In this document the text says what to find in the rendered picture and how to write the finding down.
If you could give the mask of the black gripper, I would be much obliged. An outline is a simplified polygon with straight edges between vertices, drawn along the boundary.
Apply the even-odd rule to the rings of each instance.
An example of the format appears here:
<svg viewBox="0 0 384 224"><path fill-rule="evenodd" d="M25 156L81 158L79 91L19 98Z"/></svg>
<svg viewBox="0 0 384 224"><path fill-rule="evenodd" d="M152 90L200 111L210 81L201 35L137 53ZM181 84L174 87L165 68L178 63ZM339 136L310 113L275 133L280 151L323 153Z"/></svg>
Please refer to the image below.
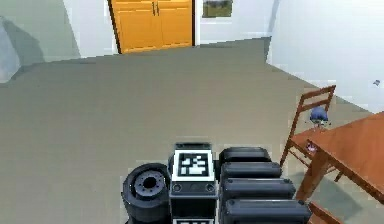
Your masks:
<svg viewBox="0 0 384 224"><path fill-rule="evenodd" d="M128 217L136 224L166 224L170 216L170 176L162 163L146 163L132 170L122 185Z"/></svg>

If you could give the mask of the brown wooden chair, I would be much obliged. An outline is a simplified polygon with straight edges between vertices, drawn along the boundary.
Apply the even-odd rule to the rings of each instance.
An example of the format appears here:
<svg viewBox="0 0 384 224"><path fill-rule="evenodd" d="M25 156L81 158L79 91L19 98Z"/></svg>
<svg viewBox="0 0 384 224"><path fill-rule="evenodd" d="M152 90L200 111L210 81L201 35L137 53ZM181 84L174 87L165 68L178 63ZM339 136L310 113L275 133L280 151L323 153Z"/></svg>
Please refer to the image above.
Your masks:
<svg viewBox="0 0 384 224"><path fill-rule="evenodd" d="M331 85L320 88L318 90L306 92L301 95L292 121L290 132L288 134L287 141L280 158L280 166L284 165L287 156L291 154L303 165L309 167L309 163L306 161L306 158L312 160L316 152L310 152L307 150L307 143L309 142L308 139L310 137L314 137L316 134L320 134L321 132L326 131L326 126L330 125L331 122L328 121L325 126L318 127L315 126L309 119L313 126L305 131L297 132L296 129L299 118L300 115L305 112L308 112L310 117L311 110L317 106L323 107L328 115L328 110L331 104L331 100L334 96L335 89L336 86Z"/></svg>
<svg viewBox="0 0 384 224"><path fill-rule="evenodd" d="M341 220L318 204L310 202L308 206L312 215L307 224L343 224Z"/></svg>

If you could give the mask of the orange wooden cupboard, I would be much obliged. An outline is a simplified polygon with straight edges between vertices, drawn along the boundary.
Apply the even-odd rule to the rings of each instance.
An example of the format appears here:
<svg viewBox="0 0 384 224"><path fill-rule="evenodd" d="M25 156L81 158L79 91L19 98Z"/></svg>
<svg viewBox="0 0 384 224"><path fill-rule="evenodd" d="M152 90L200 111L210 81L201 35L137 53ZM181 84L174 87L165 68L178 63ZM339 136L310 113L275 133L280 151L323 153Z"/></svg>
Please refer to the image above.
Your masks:
<svg viewBox="0 0 384 224"><path fill-rule="evenodd" d="M108 0L120 54L195 45L195 0Z"/></svg>

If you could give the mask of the blue rounded object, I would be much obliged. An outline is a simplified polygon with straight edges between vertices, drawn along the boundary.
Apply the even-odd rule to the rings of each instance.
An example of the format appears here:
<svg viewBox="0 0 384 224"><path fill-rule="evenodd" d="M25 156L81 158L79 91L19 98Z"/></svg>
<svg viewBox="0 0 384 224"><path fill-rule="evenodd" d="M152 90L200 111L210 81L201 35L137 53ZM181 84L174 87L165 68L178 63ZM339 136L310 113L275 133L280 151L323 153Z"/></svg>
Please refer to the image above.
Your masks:
<svg viewBox="0 0 384 224"><path fill-rule="evenodd" d="M329 121L326 110L321 106L314 107L311 110L309 119L318 127L325 126Z"/></svg>

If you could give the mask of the brown wooden table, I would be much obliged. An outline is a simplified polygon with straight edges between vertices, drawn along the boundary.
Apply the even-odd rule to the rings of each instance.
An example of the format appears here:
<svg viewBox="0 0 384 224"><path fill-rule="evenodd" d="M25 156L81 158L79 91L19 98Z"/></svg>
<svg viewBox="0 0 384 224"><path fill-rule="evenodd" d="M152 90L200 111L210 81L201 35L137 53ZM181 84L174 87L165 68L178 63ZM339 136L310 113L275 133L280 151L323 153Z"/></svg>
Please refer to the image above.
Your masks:
<svg viewBox="0 0 384 224"><path fill-rule="evenodd" d="M384 111L314 135L316 152L296 193L310 198L332 165L384 205Z"/></svg>

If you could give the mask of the framed green wall picture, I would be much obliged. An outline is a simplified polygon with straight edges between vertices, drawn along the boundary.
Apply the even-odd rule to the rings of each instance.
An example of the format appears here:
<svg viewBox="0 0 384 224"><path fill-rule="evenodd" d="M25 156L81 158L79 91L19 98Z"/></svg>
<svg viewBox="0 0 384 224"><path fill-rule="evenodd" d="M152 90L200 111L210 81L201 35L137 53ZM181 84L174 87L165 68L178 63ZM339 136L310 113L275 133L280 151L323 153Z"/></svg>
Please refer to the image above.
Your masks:
<svg viewBox="0 0 384 224"><path fill-rule="evenodd" d="M232 15L233 0L203 0L203 18L222 18Z"/></svg>

